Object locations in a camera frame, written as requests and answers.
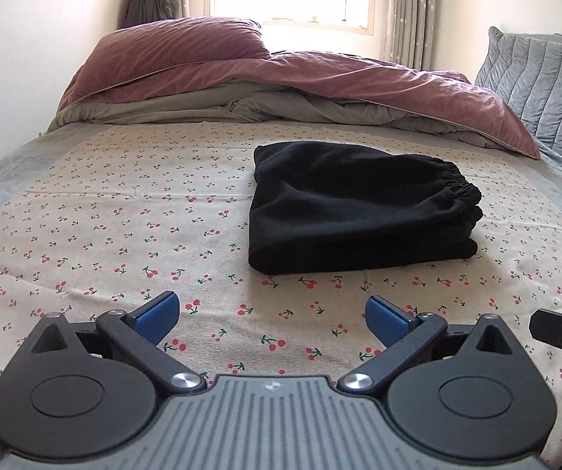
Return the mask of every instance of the gray quilted pillow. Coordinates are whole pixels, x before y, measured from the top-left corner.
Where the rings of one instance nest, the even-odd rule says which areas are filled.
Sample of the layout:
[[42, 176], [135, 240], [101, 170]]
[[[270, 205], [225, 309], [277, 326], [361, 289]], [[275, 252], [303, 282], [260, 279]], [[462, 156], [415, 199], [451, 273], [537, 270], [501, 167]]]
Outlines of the gray quilted pillow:
[[490, 28], [488, 56], [474, 84], [495, 91], [531, 134], [562, 155], [562, 36], [551, 38]]

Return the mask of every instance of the folded clothing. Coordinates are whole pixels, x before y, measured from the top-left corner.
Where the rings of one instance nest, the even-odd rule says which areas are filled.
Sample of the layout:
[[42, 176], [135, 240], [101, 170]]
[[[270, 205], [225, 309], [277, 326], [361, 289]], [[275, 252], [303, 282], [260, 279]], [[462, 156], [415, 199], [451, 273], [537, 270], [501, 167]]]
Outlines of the folded clothing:
[[367, 146], [258, 146], [249, 264], [264, 274], [376, 269], [470, 258], [483, 213], [457, 166]]

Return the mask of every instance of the pillow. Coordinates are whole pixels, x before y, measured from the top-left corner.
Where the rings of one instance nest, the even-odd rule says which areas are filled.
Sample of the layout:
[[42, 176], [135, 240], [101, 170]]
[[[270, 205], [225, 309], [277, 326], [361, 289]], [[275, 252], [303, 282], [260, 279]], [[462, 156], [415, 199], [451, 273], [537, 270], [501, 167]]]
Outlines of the pillow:
[[495, 91], [531, 134], [562, 156], [562, 36], [550, 37], [490, 28], [488, 56], [474, 84]]
[[176, 65], [270, 58], [261, 27], [251, 19], [182, 17], [104, 36], [74, 84], [75, 98], [165, 71]]

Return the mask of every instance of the window frame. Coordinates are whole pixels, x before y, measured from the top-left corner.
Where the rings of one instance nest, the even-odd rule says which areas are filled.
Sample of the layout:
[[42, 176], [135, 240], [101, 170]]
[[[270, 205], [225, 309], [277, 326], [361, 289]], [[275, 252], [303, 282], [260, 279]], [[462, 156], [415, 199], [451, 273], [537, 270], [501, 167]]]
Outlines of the window frame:
[[[262, 26], [293, 26], [299, 28], [307, 28], [307, 29], [323, 29], [323, 30], [334, 30], [338, 32], [346, 32], [358, 35], [367, 35], [373, 36], [374, 35], [374, 7], [375, 7], [376, 0], [368, 0], [368, 27], [367, 28], [360, 28], [354, 27], [350, 25], [334, 25], [334, 24], [326, 24], [326, 23], [313, 23], [313, 22], [306, 22], [306, 21], [292, 21], [288, 19], [273, 19], [273, 20], [266, 20], [261, 21], [260, 25]], [[213, 4], [213, 0], [204, 0], [204, 15], [211, 15], [211, 6]]]

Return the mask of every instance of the pink pillow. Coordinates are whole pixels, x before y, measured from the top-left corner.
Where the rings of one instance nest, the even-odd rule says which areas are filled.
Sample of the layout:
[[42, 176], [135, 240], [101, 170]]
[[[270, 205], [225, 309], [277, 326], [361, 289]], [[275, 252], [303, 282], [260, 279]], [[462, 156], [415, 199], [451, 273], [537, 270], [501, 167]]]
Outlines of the pink pillow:
[[261, 27], [251, 19], [182, 17], [118, 30], [104, 36], [74, 84], [79, 99], [176, 65], [268, 59]]

